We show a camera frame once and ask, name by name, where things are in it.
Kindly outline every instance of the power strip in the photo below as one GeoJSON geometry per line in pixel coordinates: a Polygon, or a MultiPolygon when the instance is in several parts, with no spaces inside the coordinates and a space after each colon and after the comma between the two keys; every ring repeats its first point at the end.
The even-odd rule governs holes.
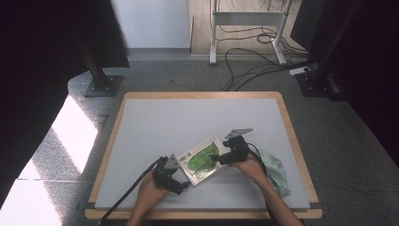
{"type": "Polygon", "coordinates": [[[297,75],[301,73],[308,73],[311,71],[311,68],[309,67],[303,67],[303,68],[298,68],[298,69],[292,69],[290,70],[290,75],[297,75]]]}

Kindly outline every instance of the metal stand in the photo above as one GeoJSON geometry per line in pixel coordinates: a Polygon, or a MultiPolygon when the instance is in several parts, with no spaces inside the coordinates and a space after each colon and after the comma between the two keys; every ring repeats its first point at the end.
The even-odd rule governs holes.
{"type": "Polygon", "coordinates": [[[122,80],[121,75],[105,76],[103,69],[98,67],[97,63],[90,54],[88,47],[86,46],[81,34],[76,28],[76,22],[74,21],[68,5],[63,5],[63,9],[68,23],[69,30],[73,33],[76,46],[79,50],[79,54],[85,61],[88,70],[90,71],[93,79],[88,86],[84,96],[85,97],[113,97],[116,95],[120,82],[122,80]]]}
{"type": "Polygon", "coordinates": [[[362,0],[356,0],[353,3],[352,8],[345,17],[343,23],[339,27],[338,31],[334,34],[332,42],[329,44],[325,54],[320,60],[319,68],[316,73],[311,76],[309,74],[299,74],[296,76],[298,84],[302,90],[302,94],[306,97],[329,97],[331,101],[343,101],[345,100],[343,92],[338,89],[334,74],[332,73],[332,56],[340,43],[346,28],[352,21],[355,13],[362,0]]]}
{"type": "Polygon", "coordinates": [[[274,25],[278,26],[276,38],[272,40],[273,48],[276,52],[280,64],[287,61],[279,48],[285,23],[289,15],[292,0],[287,0],[283,12],[218,12],[217,0],[214,0],[214,10],[212,16],[212,38],[210,50],[210,63],[216,65],[216,26],[217,25],[274,25]]]}

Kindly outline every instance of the white board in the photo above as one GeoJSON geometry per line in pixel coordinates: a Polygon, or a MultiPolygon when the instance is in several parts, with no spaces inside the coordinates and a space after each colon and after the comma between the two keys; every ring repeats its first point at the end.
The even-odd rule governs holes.
{"type": "MultiPolygon", "coordinates": [[[[130,99],[110,155],[96,208],[110,208],[160,156],[183,153],[211,135],[224,140],[231,129],[253,128],[243,135],[259,150],[272,153],[287,173],[294,209],[309,209],[293,150],[275,99],[130,99]]],[[[173,178],[187,181],[182,171],[173,178]]],[[[138,188],[120,204],[132,208],[138,188]]],[[[264,209],[263,196],[238,169],[226,167],[181,195],[170,193],[158,209],[264,209]]]]}

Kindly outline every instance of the wooden frame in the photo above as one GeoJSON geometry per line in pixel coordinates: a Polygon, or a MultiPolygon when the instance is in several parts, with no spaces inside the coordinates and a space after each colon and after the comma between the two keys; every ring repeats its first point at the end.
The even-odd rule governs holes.
{"type": "MultiPolygon", "coordinates": [[[[290,139],[295,160],[298,165],[299,173],[302,177],[303,184],[308,194],[311,209],[307,211],[297,211],[295,214],[299,218],[320,218],[323,215],[319,200],[314,190],[311,176],[309,175],[305,159],[300,150],[299,143],[296,139],[293,125],[291,124],[287,108],[280,93],[275,91],[257,91],[257,92],[128,92],[125,94],[120,111],[115,121],[111,137],[105,150],[103,162],[100,166],[96,181],[94,183],[91,195],[88,199],[86,208],[86,217],[91,219],[100,219],[106,213],[106,210],[99,210],[94,208],[94,203],[97,201],[99,190],[105,176],[105,171],[108,165],[109,156],[117,136],[120,121],[123,114],[123,108],[128,99],[276,99],[279,105],[284,125],[290,139]]],[[[129,210],[117,210],[113,212],[108,218],[128,218],[129,210]]],[[[270,218],[265,211],[165,211],[152,210],[146,219],[259,219],[270,218]]]]}

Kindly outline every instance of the wall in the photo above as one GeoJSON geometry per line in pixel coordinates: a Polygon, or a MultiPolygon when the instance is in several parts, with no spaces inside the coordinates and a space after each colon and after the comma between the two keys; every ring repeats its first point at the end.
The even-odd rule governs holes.
{"type": "Polygon", "coordinates": [[[186,0],[111,0],[126,48],[189,48],[186,0]]]}

